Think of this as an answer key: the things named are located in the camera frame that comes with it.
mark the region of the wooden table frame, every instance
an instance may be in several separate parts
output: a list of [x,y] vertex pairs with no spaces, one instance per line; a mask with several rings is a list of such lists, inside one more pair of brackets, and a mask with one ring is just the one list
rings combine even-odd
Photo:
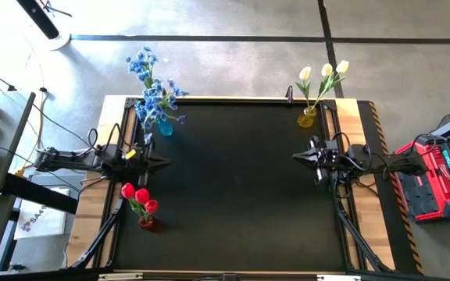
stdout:
[[[127,115],[123,116],[124,106],[127,98],[139,98],[139,96],[105,96],[104,105],[102,108],[102,114],[100,116],[98,124],[98,143],[102,144],[107,141],[110,130],[112,129],[114,123],[121,123],[123,117],[128,120],[123,126],[125,126],[125,140],[131,142],[133,136],[130,132],[133,132],[133,125],[135,124],[136,115],[134,110],[127,111]],[[188,97],[192,98],[218,98],[218,99],[230,99],[237,100],[238,97]],[[287,101],[286,98],[244,98],[251,101]],[[331,113],[331,110],[326,109],[326,118],[330,136],[332,137],[336,131],[343,131],[347,133],[350,141],[353,144],[365,144],[366,137],[363,132],[363,125],[361,123],[359,108],[357,106],[357,101],[355,99],[334,99],[334,104],[336,106],[336,115]],[[112,140],[117,140],[118,134],[114,133]],[[87,178],[97,177],[96,173],[87,173]],[[361,177],[361,182],[364,184],[371,184],[373,182],[373,176],[363,176]],[[73,228],[70,234],[69,246],[67,248],[67,256],[69,259],[69,264],[71,265],[76,261],[83,251],[89,246],[93,238],[96,236],[102,222],[105,220],[105,216],[102,214],[106,213],[104,210],[107,208],[112,208],[116,202],[108,202],[106,205],[106,198],[109,195],[109,191],[113,193],[113,198],[118,198],[120,193],[120,185],[113,186],[109,188],[109,182],[102,182],[89,187],[85,190],[79,200],[76,217],[74,220]],[[353,196],[350,200],[342,200],[345,209],[349,211],[349,206],[355,204],[356,214],[355,217],[358,218],[359,230],[364,237],[364,239],[369,243],[373,251],[380,257],[381,261],[388,267],[394,268],[394,260],[391,254],[390,243],[388,241],[388,233],[386,230],[384,217],[381,211],[380,200],[371,191],[361,187],[353,187]],[[102,248],[102,254],[97,255],[99,261],[97,264],[99,266],[109,265],[110,251],[113,245],[113,232],[111,230],[109,235],[105,239],[104,247]],[[357,246],[353,237],[348,231],[346,231],[346,240],[348,244],[348,256],[351,265],[356,268],[362,268],[363,256],[359,253]],[[185,273],[185,271],[147,271],[144,273]],[[199,272],[202,274],[217,274],[217,272]],[[296,274],[308,274],[308,273],[321,273],[321,272],[277,272],[284,275],[296,275]]]

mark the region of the vase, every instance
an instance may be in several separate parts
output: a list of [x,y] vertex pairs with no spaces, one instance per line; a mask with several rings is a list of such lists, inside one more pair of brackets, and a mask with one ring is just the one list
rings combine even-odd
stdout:
[[170,120],[166,118],[166,120],[162,121],[160,118],[158,118],[155,123],[157,124],[157,127],[159,128],[159,132],[165,136],[171,136],[173,133],[173,125],[171,125]]
[[142,229],[151,229],[154,226],[154,219],[152,217],[148,217],[148,219],[145,221],[144,216],[141,216],[138,219],[138,225]]
[[305,108],[298,117],[298,125],[302,128],[310,128],[313,125],[317,116],[317,110],[315,107]]

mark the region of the red vase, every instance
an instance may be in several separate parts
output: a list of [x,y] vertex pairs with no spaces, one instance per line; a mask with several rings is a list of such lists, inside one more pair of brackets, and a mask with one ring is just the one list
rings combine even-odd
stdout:
[[138,225],[142,229],[151,229],[154,226],[154,219],[152,217],[148,217],[147,221],[144,220],[144,217],[140,217],[138,220]]

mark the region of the blue glass vase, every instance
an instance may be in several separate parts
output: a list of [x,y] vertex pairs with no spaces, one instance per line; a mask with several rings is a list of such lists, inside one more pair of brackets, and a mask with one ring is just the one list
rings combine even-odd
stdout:
[[170,120],[166,119],[162,121],[160,118],[158,118],[155,123],[157,124],[157,127],[159,128],[159,132],[165,136],[171,136],[173,133],[173,125],[171,125]]

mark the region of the white tulip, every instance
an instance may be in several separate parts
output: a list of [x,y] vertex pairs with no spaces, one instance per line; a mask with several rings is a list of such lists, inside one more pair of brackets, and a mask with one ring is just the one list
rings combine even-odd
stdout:
[[340,62],[340,64],[338,64],[337,66],[336,66],[336,72],[337,73],[345,73],[345,72],[347,72],[347,69],[348,69],[348,61],[345,61],[345,60],[342,60],[341,62]]
[[302,69],[302,71],[300,71],[300,79],[307,81],[310,77],[310,71],[312,71],[312,68],[308,66]]
[[322,76],[327,77],[329,75],[331,75],[333,72],[333,66],[331,66],[329,63],[326,63],[323,67],[322,67]]

